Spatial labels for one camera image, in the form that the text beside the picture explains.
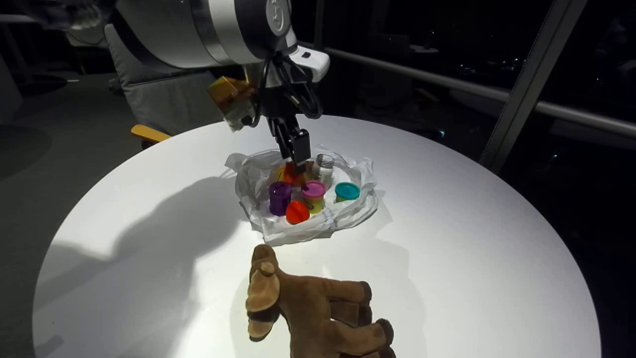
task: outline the floor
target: floor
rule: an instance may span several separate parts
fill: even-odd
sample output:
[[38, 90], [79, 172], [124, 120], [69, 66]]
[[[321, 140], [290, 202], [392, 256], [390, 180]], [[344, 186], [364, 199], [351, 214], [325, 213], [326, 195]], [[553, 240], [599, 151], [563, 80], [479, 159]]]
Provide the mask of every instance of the floor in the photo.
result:
[[25, 98], [0, 124], [0, 357], [34, 357], [31, 305], [46, 250], [75, 203], [141, 150], [114, 74], [62, 74], [63, 89]]

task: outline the teal lid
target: teal lid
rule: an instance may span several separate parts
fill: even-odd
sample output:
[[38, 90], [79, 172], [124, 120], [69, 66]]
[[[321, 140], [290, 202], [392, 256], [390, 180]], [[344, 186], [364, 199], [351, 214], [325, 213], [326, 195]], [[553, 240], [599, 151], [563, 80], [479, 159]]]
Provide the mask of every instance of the teal lid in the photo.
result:
[[344, 200], [356, 200], [360, 196], [360, 188], [353, 183], [338, 183], [336, 195]]

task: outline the stuffed animal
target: stuffed animal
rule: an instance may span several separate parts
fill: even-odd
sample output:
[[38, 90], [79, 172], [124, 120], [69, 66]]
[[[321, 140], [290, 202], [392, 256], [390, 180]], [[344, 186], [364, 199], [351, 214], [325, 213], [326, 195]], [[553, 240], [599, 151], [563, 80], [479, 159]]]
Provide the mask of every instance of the stuffed animal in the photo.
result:
[[395, 358], [389, 321], [371, 323], [368, 283], [289, 275], [268, 245], [254, 249], [249, 275], [245, 307], [253, 341], [265, 339], [282, 314], [293, 358]]

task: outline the pink lid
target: pink lid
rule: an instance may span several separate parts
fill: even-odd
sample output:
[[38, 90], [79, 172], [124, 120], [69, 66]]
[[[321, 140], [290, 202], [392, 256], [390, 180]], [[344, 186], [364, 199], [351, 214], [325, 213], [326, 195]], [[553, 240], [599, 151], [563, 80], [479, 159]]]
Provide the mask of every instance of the pink lid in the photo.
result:
[[318, 199], [324, 196], [324, 193], [327, 192], [327, 188], [325, 188], [323, 183], [317, 180], [309, 180], [303, 185], [302, 191], [303, 196], [310, 199]]

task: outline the white round table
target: white round table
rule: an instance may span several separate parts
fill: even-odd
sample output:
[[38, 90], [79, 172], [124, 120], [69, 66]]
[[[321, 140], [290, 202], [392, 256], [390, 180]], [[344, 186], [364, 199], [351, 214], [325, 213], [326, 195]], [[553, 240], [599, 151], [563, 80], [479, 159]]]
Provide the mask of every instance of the white round table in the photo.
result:
[[[275, 248], [296, 275], [366, 280], [400, 358], [600, 357], [583, 276], [552, 227], [477, 163], [349, 118], [299, 118], [312, 144], [371, 157], [378, 211], [328, 239]], [[262, 243], [224, 167], [276, 148], [265, 124], [208, 125], [141, 152], [75, 206], [42, 266], [33, 312], [44, 357], [289, 357], [283, 319], [247, 335]]]

